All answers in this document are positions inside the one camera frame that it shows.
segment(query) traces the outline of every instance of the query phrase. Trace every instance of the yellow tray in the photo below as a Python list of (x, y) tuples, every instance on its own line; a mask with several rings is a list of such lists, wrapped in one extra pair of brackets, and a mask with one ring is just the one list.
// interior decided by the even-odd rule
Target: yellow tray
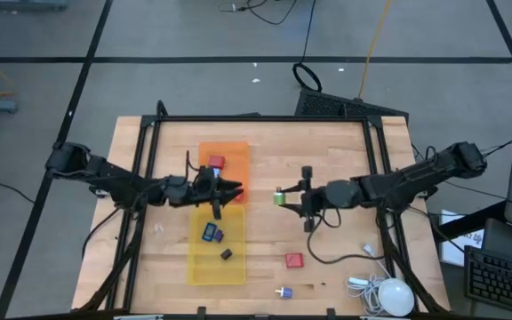
[[(222, 219), (214, 220), (210, 205), (195, 208), (188, 238), (188, 283), (192, 285), (243, 284), (246, 277), (244, 245), (244, 207), (229, 204)], [(217, 225), (224, 237), (221, 243), (202, 239), (207, 222)], [(227, 260), (220, 257), (230, 249)]]

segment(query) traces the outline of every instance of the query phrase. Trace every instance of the wooden tabletop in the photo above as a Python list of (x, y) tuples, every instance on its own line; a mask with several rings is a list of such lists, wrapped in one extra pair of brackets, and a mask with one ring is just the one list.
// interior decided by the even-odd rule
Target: wooden tabletop
[[(384, 131), (393, 169), (414, 163), (411, 142), (402, 117), (384, 117)], [(120, 117), (108, 160), (131, 170), (139, 131), (139, 117)], [(149, 130), (147, 140), (151, 139)], [(329, 180), (369, 174), (362, 125), (354, 123), (162, 123), (153, 176), (184, 173), (185, 152), (197, 162), (198, 144), (204, 141), (246, 141), (250, 146), (250, 202), (246, 205), (246, 281), (242, 285), (193, 286), (187, 284), (188, 231), (192, 208), (152, 207), (147, 211), (134, 288), (132, 312), (194, 314), (206, 306), (210, 314), (325, 315), (335, 308), (338, 315), (362, 315), (359, 299), (346, 292), (346, 278), (383, 276), (371, 260), (344, 260), (323, 265), (308, 254), (303, 220), (291, 211), (273, 205), (276, 187), (290, 187), (300, 179), (302, 165), (312, 165), (313, 186)], [(148, 154), (148, 142), (144, 155)], [(375, 141), (375, 152), (380, 155)], [(140, 174), (145, 171), (145, 159)], [(379, 170), (381, 161), (377, 160)], [(287, 197), (298, 203), (297, 195)], [(422, 210), (420, 200), (414, 204)], [(93, 225), (113, 209), (110, 199), (100, 199)], [(328, 212), (327, 219), (336, 219)], [(83, 305), (112, 268), (121, 214), (103, 227), (88, 243), (73, 307)], [(444, 308), (449, 302), (428, 219), (415, 212), (403, 214), (403, 224), (412, 270)], [(362, 253), (370, 243), (382, 253), (374, 210), (341, 210), (342, 225), (320, 227), (312, 248), (324, 259)], [(284, 255), (303, 252), (304, 268), (287, 269)], [(126, 274), (118, 285), (121, 306)], [(293, 288), (293, 299), (282, 300), (280, 287)]]

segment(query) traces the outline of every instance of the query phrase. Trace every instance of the keyboard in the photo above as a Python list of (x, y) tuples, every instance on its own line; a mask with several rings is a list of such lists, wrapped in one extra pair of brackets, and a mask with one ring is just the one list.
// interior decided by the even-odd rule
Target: keyboard
[(465, 294), (512, 310), (512, 257), (465, 247)]

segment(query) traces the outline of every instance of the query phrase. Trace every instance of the computer mouse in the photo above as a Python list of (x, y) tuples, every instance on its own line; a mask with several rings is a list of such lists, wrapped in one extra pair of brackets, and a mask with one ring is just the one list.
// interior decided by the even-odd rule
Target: computer mouse
[(381, 306), (392, 316), (406, 316), (414, 308), (414, 293), (404, 281), (390, 278), (379, 287)]

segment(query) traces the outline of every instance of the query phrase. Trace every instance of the floor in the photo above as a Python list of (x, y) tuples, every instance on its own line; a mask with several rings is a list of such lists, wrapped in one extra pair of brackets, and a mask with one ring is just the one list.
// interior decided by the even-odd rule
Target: floor
[[(20, 108), (0, 114), (1, 182), (36, 196), (67, 110), (74, 111), (68, 140), (102, 155), (118, 116), (152, 114), (160, 99), (172, 115), (293, 114), (300, 88), (291, 66), (303, 50), (311, 0), (296, 3), (280, 26), (248, 12), (219, 12), (225, 0), (113, 0), (86, 76), (84, 57), (110, 1), (71, 0), (64, 12), (0, 12), (0, 69), (17, 83)], [(308, 56), (327, 58), (308, 65), (324, 92), (356, 96), (363, 60), (346, 57), (365, 56), (384, 3), (317, 1)], [(512, 38), (512, 1), (495, 3)], [(279, 20), (290, 5), (273, 1), (259, 12)], [(422, 150), (462, 140), (480, 148), (511, 140), (512, 51), (506, 40), (485, 0), (395, 1), (374, 56), (437, 63), (375, 61), (364, 100), (409, 112), (412, 140)], [(150, 59), (126, 59), (135, 57)], [(0, 91), (5, 88), (0, 77)], [(79, 100), (73, 99), (80, 89)], [(486, 174), (459, 184), (506, 194), (511, 151), (489, 157)], [(473, 212), (494, 202), (445, 185), (428, 206)], [(94, 205), (85, 186), (52, 184), (8, 316), (69, 310)], [(0, 293), (30, 209), (0, 188)], [(444, 276), (452, 307), (468, 312), (460, 270), (444, 265)]]

